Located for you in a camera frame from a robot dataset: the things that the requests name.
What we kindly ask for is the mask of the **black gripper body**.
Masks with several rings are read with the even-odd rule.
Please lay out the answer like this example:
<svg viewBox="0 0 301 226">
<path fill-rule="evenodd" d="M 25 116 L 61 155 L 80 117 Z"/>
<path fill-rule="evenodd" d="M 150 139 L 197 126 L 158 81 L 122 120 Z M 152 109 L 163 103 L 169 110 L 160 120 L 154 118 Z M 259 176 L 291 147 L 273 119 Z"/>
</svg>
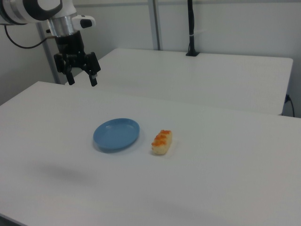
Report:
<svg viewBox="0 0 301 226">
<path fill-rule="evenodd" d="M 57 71 L 63 72 L 63 59 L 69 61 L 72 68 L 86 71 L 84 43 L 80 31 L 69 36 L 55 37 L 59 53 L 54 55 Z"/>
</svg>

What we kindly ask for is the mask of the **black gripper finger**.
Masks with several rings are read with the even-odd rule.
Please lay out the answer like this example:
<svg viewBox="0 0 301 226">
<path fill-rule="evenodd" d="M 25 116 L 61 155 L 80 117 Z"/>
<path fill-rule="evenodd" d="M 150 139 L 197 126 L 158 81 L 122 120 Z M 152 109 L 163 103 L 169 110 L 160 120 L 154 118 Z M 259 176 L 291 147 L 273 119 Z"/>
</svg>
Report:
<svg viewBox="0 0 301 226">
<path fill-rule="evenodd" d="M 70 62 L 63 59 L 63 74 L 66 76 L 69 85 L 73 85 L 75 83 L 74 77 L 72 75 L 72 66 Z"/>
<path fill-rule="evenodd" d="M 85 56 L 86 73 L 89 75 L 91 86 L 97 85 L 97 73 L 101 70 L 96 54 L 91 52 Z"/>
</svg>

